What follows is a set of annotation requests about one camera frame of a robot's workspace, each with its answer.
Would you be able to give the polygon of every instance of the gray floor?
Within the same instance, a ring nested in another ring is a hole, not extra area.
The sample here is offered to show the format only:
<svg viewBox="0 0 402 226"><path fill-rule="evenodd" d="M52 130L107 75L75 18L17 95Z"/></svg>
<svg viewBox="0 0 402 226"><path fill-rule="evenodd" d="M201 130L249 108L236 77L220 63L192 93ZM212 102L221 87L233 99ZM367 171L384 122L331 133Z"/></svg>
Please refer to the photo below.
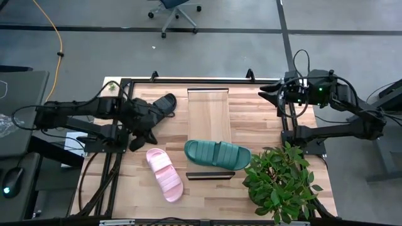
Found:
<svg viewBox="0 0 402 226"><path fill-rule="evenodd" d="M145 0L41 0L58 25L159 28L167 15L147 17L156 5ZM402 30L402 2L397 0L282 0L293 30ZM204 0L203 11L186 11L200 28L280 29L274 0ZM0 12L2 24L47 25L36 6L11 0ZM182 19L173 27L187 28ZM282 77L288 66L281 34L61 32L65 47L52 100L85 100L105 76L243 77L249 67L257 77ZM362 99L401 78L402 36L291 35L293 53L306 49L312 68L334 69L354 84ZM58 40L52 31L0 30L0 64L23 65L55 73ZM301 56L296 64L306 69ZM50 79L46 92L50 91ZM343 121L348 113L330 108L316 115ZM325 122L318 121L319 126ZM400 225L402 180L368 185L366 177L382 172L372 143L355 138L328 139L329 175L340 217Z"/></svg>

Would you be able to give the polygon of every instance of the green slipper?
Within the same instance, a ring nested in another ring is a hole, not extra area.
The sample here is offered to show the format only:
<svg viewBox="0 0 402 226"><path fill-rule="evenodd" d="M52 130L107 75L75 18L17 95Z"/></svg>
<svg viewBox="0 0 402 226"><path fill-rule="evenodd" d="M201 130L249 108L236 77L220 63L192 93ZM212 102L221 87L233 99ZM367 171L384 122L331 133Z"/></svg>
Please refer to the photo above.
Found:
<svg viewBox="0 0 402 226"><path fill-rule="evenodd" d="M184 145L184 153L195 164L227 170L241 170L251 159L250 150L224 141L190 140Z"/></svg>

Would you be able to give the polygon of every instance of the floor stripe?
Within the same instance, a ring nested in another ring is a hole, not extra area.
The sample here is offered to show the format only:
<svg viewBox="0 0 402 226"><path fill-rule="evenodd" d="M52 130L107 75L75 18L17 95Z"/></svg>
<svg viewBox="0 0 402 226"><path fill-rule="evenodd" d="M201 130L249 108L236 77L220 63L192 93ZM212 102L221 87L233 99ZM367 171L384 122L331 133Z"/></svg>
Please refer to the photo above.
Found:
<svg viewBox="0 0 402 226"><path fill-rule="evenodd" d="M3 0L0 4L0 11L7 5L9 0Z"/></svg>
<svg viewBox="0 0 402 226"><path fill-rule="evenodd" d="M289 71L291 71L291 70L293 70L293 60L292 60L293 55L291 53L288 27L286 25L285 13L283 12L282 0L276 0L276 6L278 7L279 21L281 23L281 30L282 30L283 44L285 47L286 61L288 62L288 69L289 69Z"/></svg>
<svg viewBox="0 0 402 226"><path fill-rule="evenodd" d="M0 25L0 30L53 31L52 26ZM100 26L57 26L58 31L89 32L162 32L161 28L123 28ZM192 33L193 28L168 28L166 32ZM199 28L199 33L247 33L247 34L280 34L280 29L247 29L247 28Z"/></svg>
<svg viewBox="0 0 402 226"><path fill-rule="evenodd" d="M402 36L402 31L288 30L290 35L370 35Z"/></svg>
<svg viewBox="0 0 402 226"><path fill-rule="evenodd" d="M199 28L199 33L247 33L247 34L283 34L288 42L288 35L367 35L367 36L402 36L402 31L347 31L347 30L293 30L287 29L285 15L280 0L277 0L281 29L265 28ZM80 32L161 32L161 28L124 28L103 26L57 26L59 31ZM51 26L0 24L0 30L53 31ZM192 33L193 28L168 28L167 32Z"/></svg>

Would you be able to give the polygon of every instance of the yellow cable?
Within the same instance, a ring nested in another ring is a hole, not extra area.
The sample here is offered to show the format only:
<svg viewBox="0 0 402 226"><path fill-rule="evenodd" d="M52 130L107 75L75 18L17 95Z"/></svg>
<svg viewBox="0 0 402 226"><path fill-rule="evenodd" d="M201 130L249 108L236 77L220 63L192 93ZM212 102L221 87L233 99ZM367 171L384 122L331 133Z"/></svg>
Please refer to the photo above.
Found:
<svg viewBox="0 0 402 226"><path fill-rule="evenodd" d="M62 54L63 54L63 41L62 41L62 37L60 36L60 33L58 32L58 30L57 30L55 24L53 24L52 20L48 17L48 15L44 12L44 10L40 7L40 5L39 5L35 0L32 0L32 1L33 1L33 2L36 4L36 6L40 9L40 11L43 13L43 15L46 16L46 18L48 19L48 21L50 22L50 24L51 24L51 25L53 26L53 28L55 29L56 34L57 34L57 36L58 36L58 40L60 41L60 55L58 56L58 63L57 63L57 66L56 66L55 81L54 81L54 83L53 83L52 90L50 91L48 97L46 97L46 101L48 101L49 97L53 94L53 91L55 90L55 87L56 87L57 77L58 77L58 69L60 68L60 62L62 61L62 57L63 57L63 56L62 56Z"/></svg>

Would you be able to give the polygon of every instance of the wooden board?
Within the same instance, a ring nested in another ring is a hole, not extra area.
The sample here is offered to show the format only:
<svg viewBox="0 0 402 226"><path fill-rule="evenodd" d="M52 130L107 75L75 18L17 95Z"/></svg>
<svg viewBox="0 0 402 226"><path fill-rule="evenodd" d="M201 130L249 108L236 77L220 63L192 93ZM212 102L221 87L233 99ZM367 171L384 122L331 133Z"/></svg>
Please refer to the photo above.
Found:
<svg viewBox="0 0 402 226"><path fill-rule="evenodd" d="M188 140L232 142L227 90L188 91ZM200 166L187 160L187 172L228 172L229 170Z"/></svg>
<svg viewBox="0 0 402 226"><path fill-rule="evenodd" d="M120 81L119 77L107 77ZM276 108L257 93L258 85L225 85L229 88L228 104L231 124L232 143L245 146L253 153L262 151L265 146L280 146L281 120L276 116ZM154 129L158 145L146 144L132 153L127 151L123 156L119 183L117 185L114 218L209 218L228 220L271 219L271 215L263 217L254 214L253 204L247 189L241 184L244 171L238 171L231 180L188 181L187 159L183 152L184 143L188 139L188 88L222 87L222 85L200 84L136 84L134 96L153 102L169 92L177 97L176 116L161 121ZM102 95L117 95L117 90L103 91ZM95 123L106 124L111 121L96 120ZM298 122L300 125L315 127L312 107L309 107ZM155 177L150 170L145 153L150 148L161 148L169 154L173 165L184 184L183 197L176 203L168 203L162 196ZM83 204L92 197L102 174L105 154L98 154L94 159L82 188ZM327 210L336 215L329 176L324 162L316 156L306 156L310 162L310 171L315 173L315 183L320 185L318 198ZM78 198L75 196L72 213L78 211Z"/></svg>

